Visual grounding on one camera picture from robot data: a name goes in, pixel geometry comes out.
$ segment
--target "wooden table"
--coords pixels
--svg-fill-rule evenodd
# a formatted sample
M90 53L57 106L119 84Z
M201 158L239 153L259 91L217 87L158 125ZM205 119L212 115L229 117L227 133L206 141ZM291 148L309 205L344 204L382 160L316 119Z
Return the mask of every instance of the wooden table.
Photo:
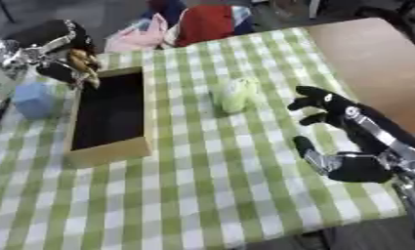
M380 19L308 27L359 99L415 135L415 45Z

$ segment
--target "table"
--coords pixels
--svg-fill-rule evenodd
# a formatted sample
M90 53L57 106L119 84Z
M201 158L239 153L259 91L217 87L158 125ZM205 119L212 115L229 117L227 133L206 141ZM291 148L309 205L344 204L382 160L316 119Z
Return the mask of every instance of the table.
M299 84L352 95L304 29L100 59L143 64L152 156L63 166L72 93L49 81L57 115L29 122L10 108L1 123L0 249L224 249L403 213L389 185L319 177L294 150L296 135L327 152L354 149L342 131L299 126L303 112L285 108ZM210 88L244 75L262 82L264 103L222 115Z
M307 30L361 101L415 135L415 45L381 19Z

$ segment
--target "fabric pile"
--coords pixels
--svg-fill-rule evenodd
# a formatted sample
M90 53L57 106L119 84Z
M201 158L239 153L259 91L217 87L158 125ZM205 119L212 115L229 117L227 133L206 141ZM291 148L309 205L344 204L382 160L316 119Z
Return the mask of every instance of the fabric pile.
M250 9L242 6L199 5L180 0L149 0L150 10L109 36L106 52L169 49L253 32Z

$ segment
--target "red cloth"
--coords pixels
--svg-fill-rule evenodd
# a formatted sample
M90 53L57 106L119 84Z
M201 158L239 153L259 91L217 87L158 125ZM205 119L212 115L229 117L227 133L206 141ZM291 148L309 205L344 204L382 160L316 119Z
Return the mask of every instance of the red cloth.
M232 36L233 20L230 6L199 5L186 11L180 23L177 47Z

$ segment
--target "blue object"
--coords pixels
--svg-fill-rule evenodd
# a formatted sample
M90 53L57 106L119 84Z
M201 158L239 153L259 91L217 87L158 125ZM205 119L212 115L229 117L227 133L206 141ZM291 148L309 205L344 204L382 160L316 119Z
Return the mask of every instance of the blue object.
M234 28L233 35L246 35L254 33L252 18L244 20L239 26Z
M40 119L51 114L54 98L42 83L22 84L16 87L12 99L16 109L27 119Z
M167 0L166 7L159 13L168 22L169 27L174 26L180 21L180 15L183 10L186 9L186 5L180 0ZM157 12L148 10L141 15L142 19L152 19L152 16Z

